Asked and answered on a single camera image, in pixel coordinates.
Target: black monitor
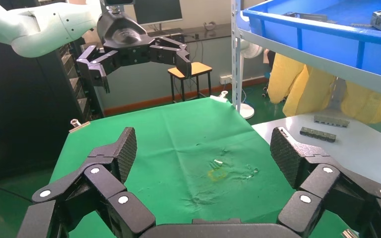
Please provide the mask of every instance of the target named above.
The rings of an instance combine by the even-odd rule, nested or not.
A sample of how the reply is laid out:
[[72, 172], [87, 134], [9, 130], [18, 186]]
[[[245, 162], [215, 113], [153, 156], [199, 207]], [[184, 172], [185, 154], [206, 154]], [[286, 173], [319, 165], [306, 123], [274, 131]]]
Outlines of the black monitor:
[[135, 0], [133, 7], [139, 25], [159, 24], [182, 19], [179, 0]]

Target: black cabinet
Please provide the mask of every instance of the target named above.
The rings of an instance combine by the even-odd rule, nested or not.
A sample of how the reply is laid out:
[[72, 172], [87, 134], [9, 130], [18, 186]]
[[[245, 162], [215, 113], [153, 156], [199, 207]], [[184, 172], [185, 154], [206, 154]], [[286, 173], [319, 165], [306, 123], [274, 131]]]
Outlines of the black cabinet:
[[[9, 10], [39, 2], [0, 4]], [[0, 178], [54, 166], [72, 128], [70, 120], [85, 122], [103, 115], [101, 108], [89, 106], [90, 101], [98, 103], [84, 94], [94, 89], [84, 89], [78, 78], [75, 48], [79, 46], [71, 43], [38, 58], [24, 58], [0, 43]]]

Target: stool leg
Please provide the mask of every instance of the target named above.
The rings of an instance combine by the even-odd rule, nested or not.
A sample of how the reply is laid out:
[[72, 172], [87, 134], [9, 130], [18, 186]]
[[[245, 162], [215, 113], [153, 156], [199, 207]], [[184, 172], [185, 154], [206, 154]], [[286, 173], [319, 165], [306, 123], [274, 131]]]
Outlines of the stool leg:
[[210, 75], [210, 72], [208, 72], [208, 92], [209, 92], [209, 95], [211, 96], [211, 75]]
[[185, 86], [183, 84], [184, 80], [180, 80], [180, 87], [182, 88], [182, 102], [185, 101]]
[[175, 87], [173, 80], [173, 75], [170, 74], [170, 83], [172, 84], [172, 102], [175, 103]]
[[196, 94], [199, 98], [199, 76], [196, 77]]

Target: yellow fabric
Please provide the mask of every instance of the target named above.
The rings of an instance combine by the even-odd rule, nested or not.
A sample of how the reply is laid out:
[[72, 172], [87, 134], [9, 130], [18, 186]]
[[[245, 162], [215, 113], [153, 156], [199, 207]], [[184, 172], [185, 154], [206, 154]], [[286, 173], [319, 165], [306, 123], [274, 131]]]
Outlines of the yellow fabric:
[[348, 81], [346, 84], [341, 111], [365, 124], [381, 122], [381, 94]]
[[275, 55], [274, 67], [269, 78], [268, 95], [272, 103], [279, 103], [293, 86], [294, 79], [303, 70], [303, 63], [280, 54]]
[[[323, 110], [329, 103], [335, 77], [319, 69], [276, 54], [269, 79], [272, 103], [288, 96], [283, 108], [287, 117]], [[363, 123], [381, 122], [381, 94], [346, 81], [341, 111]]]
[[335, 77], [317, 68], [304, 65], [294, 81], [283, 108], [287, 117], [320, 111], [326, 108]]

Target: green tablecloth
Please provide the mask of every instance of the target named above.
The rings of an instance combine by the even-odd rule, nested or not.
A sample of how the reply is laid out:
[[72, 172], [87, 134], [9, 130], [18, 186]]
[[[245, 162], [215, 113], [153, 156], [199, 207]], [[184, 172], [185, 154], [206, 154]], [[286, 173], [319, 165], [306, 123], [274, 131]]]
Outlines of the green tablecloth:
[[[76, 170], [94, 147], [113, 143], [126, 126], [135, 127], [138, 143], [126, 186], [157, 224], [193, 218], [275, 223], [294, 192], [269, 145], [230, 103], [209, 98], [92, 121], [68, 136], [51, 181]], [[340, 237], [345, 228], [326, 212], [312, 237]], [[114, 236], [93, 212], [70, 237]]]

